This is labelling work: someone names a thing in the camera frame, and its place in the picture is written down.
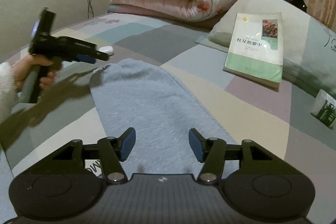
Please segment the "person left hand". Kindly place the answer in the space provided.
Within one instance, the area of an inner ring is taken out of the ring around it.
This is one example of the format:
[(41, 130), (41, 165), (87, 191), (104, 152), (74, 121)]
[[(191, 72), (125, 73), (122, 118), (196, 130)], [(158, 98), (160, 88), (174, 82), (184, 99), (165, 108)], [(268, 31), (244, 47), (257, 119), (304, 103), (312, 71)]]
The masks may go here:
[(39, 87), (42, 90), (47, 90), (55, 82), (62, 67), (61, 63), (55, 64), (42, 55), (26, 55), (11, 68), (15, 90), (21, 92), (29, 75), (35, 69), (39, 70), (41, 68), (47, 68), (47, 74), (38, 79)]

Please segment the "white fuzzy sleeve forearm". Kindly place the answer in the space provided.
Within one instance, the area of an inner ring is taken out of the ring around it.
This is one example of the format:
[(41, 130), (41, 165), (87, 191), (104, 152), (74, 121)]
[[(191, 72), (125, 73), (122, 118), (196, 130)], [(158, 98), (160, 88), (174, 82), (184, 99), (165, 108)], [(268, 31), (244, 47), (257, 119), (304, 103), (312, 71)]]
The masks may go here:
[(15, 86), (12, 67), (9, 63), (1, 63), (0, 73), (0, 118), (3, 122), (11, 113), (17, 101), (17, 89)]

